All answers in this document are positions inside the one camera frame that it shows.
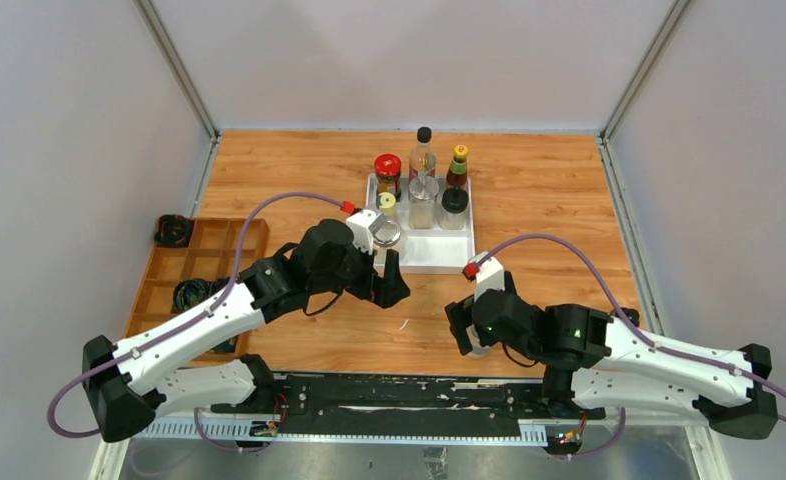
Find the silver lid peppercorn bottle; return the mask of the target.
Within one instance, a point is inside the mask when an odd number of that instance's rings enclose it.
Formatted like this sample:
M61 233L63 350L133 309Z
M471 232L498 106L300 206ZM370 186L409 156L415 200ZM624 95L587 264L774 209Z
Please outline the silver lid peppercorn bottle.
M481 344L481 339L474 325L470 325L467 327L466 334L471 345L471 350L467 353L468 357L483 358L490 353L491 346L484 346Z

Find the round glass jar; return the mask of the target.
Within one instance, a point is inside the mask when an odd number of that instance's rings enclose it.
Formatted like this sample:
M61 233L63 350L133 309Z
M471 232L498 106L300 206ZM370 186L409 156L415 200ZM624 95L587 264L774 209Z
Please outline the round glass jar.
M403 265L407 256L407 235L401 225L392 219L387 219L380 229L373 234L375 246L376 268L386 264L387 253L395 251L398 254L399 265Z

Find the white divided tray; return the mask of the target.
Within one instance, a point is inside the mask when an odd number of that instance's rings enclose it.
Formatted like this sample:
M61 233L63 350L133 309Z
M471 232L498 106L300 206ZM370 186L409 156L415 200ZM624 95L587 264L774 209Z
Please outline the white divided tray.
M445 180L437 179L439 193L435 203L434 225L431 229L411 229L409 227L409 180L404 178L400 185L402 197L397 205L395 219L406 231L407 256L400 265L403 274L456 274L467 261L475 255L475 234L473 221L473 197L470 185L464 190L469 195L466 222L462 230L444 230L440 227L440 201L446 190Z

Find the yellow lid spice bottle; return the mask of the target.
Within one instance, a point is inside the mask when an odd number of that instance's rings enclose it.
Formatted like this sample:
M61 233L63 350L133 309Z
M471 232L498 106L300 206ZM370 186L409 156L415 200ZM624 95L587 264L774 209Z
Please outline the yellow lid spice bottle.
M397 205L398 200L391 192L384 191L376 195L376 206L388 219L395 220L397 218Z

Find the black cap white pepper bottle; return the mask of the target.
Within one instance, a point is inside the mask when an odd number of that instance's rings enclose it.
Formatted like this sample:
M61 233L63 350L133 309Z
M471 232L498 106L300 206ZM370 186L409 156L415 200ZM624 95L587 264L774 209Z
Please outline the black cap white pepper bottle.
M469 195L463 188L447 188L440 201L440 227L444 230L462 230L468 206Z

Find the silver lid shaker jar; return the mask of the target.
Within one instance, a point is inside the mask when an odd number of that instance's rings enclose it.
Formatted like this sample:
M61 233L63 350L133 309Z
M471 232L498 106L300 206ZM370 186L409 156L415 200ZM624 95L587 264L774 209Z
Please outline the silver lid shaker jar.
M409 227L431 229L434 225L435 203L440 189L437 179L418 175L409 182Z

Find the red lid brown jar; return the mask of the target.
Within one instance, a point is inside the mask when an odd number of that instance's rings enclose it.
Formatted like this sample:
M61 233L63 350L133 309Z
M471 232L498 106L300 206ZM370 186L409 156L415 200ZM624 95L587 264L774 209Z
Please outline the red lid brown jar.
M390 193L396 200L401 198L401 159L394 154L379 155L373 163L377 193Z

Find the yellow cap sauce bottle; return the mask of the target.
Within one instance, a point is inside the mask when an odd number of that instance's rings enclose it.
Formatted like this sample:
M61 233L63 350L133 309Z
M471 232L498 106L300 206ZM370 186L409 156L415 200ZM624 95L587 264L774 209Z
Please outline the yellow cap sauce bottle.
M468 182L468 160L469 149L466 145L459 144L453 148L453 156L450 162L447 175L447 188L464 189Z

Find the black cap soy sauce bottle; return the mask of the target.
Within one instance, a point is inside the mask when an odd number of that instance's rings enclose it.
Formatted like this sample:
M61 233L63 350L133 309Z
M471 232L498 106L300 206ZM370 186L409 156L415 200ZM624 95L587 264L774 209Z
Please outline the black cap soy sauce bottle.
M430 127L422 126L417 130L417 145L409 154L409 179L420 176L434 177L436 174L436 153L431 145L433 132Z

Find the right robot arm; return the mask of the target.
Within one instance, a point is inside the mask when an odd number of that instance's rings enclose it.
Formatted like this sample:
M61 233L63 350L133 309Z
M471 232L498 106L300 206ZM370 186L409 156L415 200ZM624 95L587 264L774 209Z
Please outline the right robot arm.
M762 345L692 345L640 330L616 312L540 308L502 290L452 302L445 313L461 354L500 346L544 366L540 403L553 417L599 408L660 411L746 440L768 438L778 422L776 398L762 385L772 370Z

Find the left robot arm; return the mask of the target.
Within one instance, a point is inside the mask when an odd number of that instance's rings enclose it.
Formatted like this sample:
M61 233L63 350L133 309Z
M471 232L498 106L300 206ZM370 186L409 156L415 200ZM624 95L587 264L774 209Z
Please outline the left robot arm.
M88 341L82 384L101 438L126 440L159 417L211 404L267 411L276 389L260 357L207 368L189 362L283 315L307 314L317 294L348 293L383 309L407 298L398 251L386 249L384 272L374 266L376 234L389 224L369 210L344 221L324 219L299 242L256 260L217 293L157 327L117 342L104 335Z

